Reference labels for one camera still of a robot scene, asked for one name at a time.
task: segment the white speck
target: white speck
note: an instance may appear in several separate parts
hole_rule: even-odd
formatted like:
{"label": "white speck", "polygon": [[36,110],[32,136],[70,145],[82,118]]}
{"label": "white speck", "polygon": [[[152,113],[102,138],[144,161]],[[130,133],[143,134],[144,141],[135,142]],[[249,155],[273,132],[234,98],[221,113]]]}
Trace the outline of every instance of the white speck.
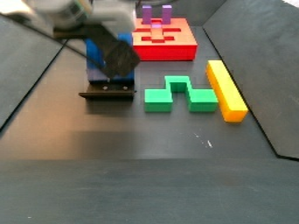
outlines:
{"label": "white speck", "polygon": [[211,146],[211,141],[209,140],[209,145],[210,145],[210,147],[213,148],[213,146]]}

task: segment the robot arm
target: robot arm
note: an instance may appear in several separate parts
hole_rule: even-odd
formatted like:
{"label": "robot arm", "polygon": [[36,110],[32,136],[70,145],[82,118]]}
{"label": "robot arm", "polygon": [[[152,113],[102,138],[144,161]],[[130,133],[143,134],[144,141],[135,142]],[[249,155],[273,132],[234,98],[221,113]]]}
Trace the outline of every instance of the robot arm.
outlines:
{"label": "robot arm", "polygon": [[119,41],[120,32],[135,30],[134,2],[102,0],[24,0],[52,26],[56,39],[92,39],[103,52],[106,66],[99,69],[112,78],[127,76],[139,64],[139,56],[127,42]]}

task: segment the gray wall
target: gray wall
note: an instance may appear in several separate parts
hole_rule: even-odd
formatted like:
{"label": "gray wall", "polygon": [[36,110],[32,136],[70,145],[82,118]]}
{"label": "gray wall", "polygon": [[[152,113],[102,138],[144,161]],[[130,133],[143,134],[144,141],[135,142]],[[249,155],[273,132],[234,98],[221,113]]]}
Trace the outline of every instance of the gray wall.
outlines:
{"label": "gray wall", "polygon": [[[172,4],[175,17],[189,19],[190,25],[202,26],[227,0],[179,0]],[[154,8],[154,16],[160,17],[162,7]]]}
{"label": "gray wall", "polygon": [[203,26],[279,155],[299,158],[299,9],[229,0]]}

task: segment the toy block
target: toy block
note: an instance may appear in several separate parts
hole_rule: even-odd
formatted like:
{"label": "toy block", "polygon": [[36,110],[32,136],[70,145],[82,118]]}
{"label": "toy block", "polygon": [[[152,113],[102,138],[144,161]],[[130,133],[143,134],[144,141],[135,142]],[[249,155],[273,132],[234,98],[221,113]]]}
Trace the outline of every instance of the toy block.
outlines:
{"label": "toy block", "polygon": [[186,95],[191,112],[214,112],[219,101],[213,89],[193,89]]}
{"label": "toy block", "polygon": [[247,115],[249,107],[242,99],[223,62],[221,60],[210,60],[206,72],[219,99],[219,108],[225,121],[229,123],[241,123]]}
{"label": "toy block", "polygon": [[[195,60],[198,43],[186,18],[172,18],[171,24],[163,24],[160,18],[152,18],[152,24],[135,21],[134,48],[140,60]],[[163,40],[152,38],[152,26],[163,29]]]}
{"label": "toy block", "polygon": [[152,6],[143,6],[143,25],[150,25],[152,23]]}
{"label": "toy block", "polygon": [[172,22],[172,10],[174,7],[171,5],[163,6],[163,24],[170,25]]}
{"label": "toy block", "polygon": [[218,98],[213,89],[193,89],[189,76],[164,76],[164,89],[144,91],[144,111],[171,112],[172,93],[185,93],[191,112],[213,112],[218,107]]}
{"label": "toy block", "polygon": [[144,91],[146,112],[171,112],[172,106],[172,92],[168,89],[147,89]]}

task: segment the purple block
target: purple block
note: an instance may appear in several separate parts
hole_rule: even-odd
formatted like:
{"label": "purple block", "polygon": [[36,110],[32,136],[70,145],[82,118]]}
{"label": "purple block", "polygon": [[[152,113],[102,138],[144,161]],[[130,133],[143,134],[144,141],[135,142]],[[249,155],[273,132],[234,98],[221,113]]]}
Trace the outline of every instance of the purple block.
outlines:
{"label": "purple block", "polygon": [[171,5],[163,6],[163,25],[168,25],[172,22],[174,7]]}
{"label": "purple block", "polygon": [[152,6],[143,6],[143,24],[150,25],[152,23]]}
{"label": "purple block", "polygon": [[152,24],[152,28],[163,28],[162,24]]}

